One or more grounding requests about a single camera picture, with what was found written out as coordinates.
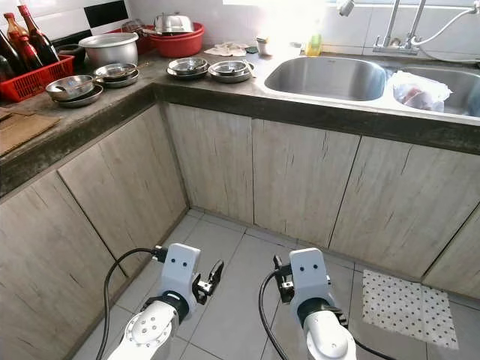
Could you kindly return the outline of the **deep steel bowl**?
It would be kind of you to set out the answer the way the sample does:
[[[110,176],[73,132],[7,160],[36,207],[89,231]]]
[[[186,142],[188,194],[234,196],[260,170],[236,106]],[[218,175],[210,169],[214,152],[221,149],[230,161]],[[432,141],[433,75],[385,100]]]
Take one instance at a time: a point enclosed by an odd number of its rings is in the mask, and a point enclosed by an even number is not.
[[[94,89],[94,77],[89,75],[65,76],[48,83],[45,92],[55,101],[72,101]]]

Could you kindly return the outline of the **light wood cabinet door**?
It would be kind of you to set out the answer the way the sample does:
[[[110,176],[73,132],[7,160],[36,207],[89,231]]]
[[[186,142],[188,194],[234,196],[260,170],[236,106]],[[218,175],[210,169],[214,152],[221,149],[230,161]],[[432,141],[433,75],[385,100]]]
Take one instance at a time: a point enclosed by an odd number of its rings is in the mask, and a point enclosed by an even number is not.
[[[430,268],[429,286],[480,299],[480,223],[464,226]]]
[[[57,172],[0,210],[3,360],[65,360],[103,313],[113,255]]]
[[[166,113],[192,205],[253,223],[253,119],[182,105]]]
[[[480,155],[363,137],[330,250],[420,278],[480,205]]]
[[[327,248],[360,136],[253,120],[253,222]]]
[[[164,242],[188,210],[158,105],[81,151],[58,174],[116,257]]]

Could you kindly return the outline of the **white dotted floor mat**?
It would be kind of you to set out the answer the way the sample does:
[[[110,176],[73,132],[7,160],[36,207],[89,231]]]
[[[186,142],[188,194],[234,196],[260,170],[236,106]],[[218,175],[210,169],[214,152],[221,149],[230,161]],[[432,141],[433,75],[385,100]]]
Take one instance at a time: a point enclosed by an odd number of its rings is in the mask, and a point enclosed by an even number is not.
[[[368,268],[363,271],[362,305],[362,319],[369,325],[460,349],[446,292]]]

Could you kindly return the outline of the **steel double sink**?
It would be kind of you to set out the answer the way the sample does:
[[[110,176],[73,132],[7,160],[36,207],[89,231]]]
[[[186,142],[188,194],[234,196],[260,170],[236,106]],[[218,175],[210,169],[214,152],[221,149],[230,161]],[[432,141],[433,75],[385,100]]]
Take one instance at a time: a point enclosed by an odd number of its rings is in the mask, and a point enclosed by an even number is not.
[[[443,111],[416,109],[395,100],[388,79],[398,70],[447,85],[453,93]],[[268,72],[256,82],[264,92],[282,98],[452,116],[480,125],[480,70],[473,67],[418,59],[298,57],[268,66]]]

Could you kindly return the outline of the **shallow steel dish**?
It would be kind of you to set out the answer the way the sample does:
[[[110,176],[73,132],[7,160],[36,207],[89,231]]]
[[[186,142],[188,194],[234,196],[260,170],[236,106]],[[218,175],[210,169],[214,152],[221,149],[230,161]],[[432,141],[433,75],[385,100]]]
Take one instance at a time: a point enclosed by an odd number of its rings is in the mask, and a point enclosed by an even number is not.
[[[109,89],[133,85],[140,75],[134,63],[109,63],[94,71],[94,83]]]
[[[207,73],[219,83],[242,83],[254,77],[254,69],[249,61],[220,61],[210,65]]]
[[[206,76],[209,66],[209,62],[204,58],[180,58],[168,63],[166,73],[177,80],[196,80]]]

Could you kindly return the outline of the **flat steel plate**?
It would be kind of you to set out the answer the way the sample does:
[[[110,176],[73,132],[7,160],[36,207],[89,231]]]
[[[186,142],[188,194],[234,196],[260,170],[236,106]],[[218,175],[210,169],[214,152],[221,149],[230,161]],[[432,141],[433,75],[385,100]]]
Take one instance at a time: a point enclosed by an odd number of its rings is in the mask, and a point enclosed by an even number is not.
[[[85,107],[95,103],[96,100],[100,98],[104,90],[105,89],[103,89],[102,85],[97,85],[97,83],[95,83],[94,88],[85,95],[70,100],[54,100],[54,102],[65,109],[79,109],[79,107]]]

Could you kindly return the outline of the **crumpled white cloth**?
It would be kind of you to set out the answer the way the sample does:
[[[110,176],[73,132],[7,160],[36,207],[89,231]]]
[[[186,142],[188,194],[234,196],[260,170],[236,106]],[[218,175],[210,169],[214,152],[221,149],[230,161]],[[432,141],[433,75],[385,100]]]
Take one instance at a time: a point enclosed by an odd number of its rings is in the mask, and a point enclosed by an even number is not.
[[[227,41],[206,49],[205,54],[219,57],[245,57],[247,55],[247,48],[249,48],[249,45],[246,43]]]

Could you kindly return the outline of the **green dish soap bottle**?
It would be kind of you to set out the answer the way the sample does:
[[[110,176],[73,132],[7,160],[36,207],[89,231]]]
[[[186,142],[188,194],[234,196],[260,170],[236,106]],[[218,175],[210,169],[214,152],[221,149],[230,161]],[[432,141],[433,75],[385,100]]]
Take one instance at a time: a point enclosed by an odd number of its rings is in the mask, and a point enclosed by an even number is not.
[[[323,39],[321,35],[320,22],[315,21],[309,28],[309,37],[303,44],[303,55],[306,57],[319,57],[322,52]]]

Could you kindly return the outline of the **clear plastic bag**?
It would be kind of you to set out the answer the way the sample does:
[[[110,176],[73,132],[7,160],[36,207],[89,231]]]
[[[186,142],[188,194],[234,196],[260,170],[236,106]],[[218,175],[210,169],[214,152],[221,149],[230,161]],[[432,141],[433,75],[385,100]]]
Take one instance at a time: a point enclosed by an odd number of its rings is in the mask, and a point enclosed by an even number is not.
[[[443,111],[452,90],[442,82],[397,70],[387,81],[391,95],[401,105],[413,109]]]

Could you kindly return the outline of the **red plastic basin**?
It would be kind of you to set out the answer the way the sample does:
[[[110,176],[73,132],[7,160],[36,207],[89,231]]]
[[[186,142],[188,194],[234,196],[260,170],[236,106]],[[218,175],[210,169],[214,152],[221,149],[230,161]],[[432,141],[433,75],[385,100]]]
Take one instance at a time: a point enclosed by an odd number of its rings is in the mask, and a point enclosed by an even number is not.
[[[202,40],[205,27],[199,22],[194,22],[194,31],[190,34],[178,35],[153,35],[147,39],[154,46],[160,57],[168,59],[180,59],[192,57],[202,50]]]

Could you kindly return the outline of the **large corrugated cardboard mat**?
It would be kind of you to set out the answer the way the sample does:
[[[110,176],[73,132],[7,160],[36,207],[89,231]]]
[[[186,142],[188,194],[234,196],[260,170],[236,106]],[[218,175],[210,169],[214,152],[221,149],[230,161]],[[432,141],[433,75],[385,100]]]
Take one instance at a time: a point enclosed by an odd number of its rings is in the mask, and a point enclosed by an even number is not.
[[[33,116],[11,116],[0,121],[0,155],[4,157],[20,145],[33,140],[59,122],[58,117],[34,114]]]

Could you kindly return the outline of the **large aluminium pot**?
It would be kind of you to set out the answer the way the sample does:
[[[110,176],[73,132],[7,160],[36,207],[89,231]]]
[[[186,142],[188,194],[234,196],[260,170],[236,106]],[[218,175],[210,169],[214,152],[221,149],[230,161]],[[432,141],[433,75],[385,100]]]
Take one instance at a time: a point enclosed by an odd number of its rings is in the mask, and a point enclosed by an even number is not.
[[[137,39],[135,33],[106,33],[92,35],[79,41],[85,48],[87,65],[90,68],[102,68],[111,63],[137,63]]]

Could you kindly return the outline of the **small dark bowl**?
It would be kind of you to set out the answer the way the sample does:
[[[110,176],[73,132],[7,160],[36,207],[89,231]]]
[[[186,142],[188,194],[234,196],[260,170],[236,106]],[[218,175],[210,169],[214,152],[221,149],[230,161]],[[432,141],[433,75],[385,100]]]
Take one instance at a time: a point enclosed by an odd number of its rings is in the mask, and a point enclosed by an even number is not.
[[[75,43],[59,45],[55,48],[59,55],[72,56],[75,70],[85,67],[86,49]]]

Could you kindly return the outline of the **tall dark bottle red cap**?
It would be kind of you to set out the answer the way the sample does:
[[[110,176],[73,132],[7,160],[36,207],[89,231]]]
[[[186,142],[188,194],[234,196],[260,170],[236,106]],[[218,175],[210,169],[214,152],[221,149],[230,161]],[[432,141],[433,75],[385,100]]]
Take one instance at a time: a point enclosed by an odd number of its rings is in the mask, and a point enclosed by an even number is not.
[[[44,65],[52,65],[61,61],[57,51],[55,51],[51,41],[35,22],[34,17],[30,14],[30,10],[24,4],[18,4],[17,10],[20,12],[21,17],[24,19],[28,29],[28,41],[37,51],[38,58]]]

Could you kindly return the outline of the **amber bottle red cap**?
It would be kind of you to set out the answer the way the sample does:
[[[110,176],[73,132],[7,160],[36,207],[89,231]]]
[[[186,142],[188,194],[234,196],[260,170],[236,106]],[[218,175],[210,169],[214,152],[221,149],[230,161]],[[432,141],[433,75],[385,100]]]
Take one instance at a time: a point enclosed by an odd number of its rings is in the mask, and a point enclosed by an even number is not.
[[[27,31],[15,21],[13,13],[4,13],[3,15],[7,20],[7,33],[10,41],[15,45],[21,62],[24,63],[24,68],[28,70],[43,68],[44,63],[42,63],[37,51],[31,44]]]

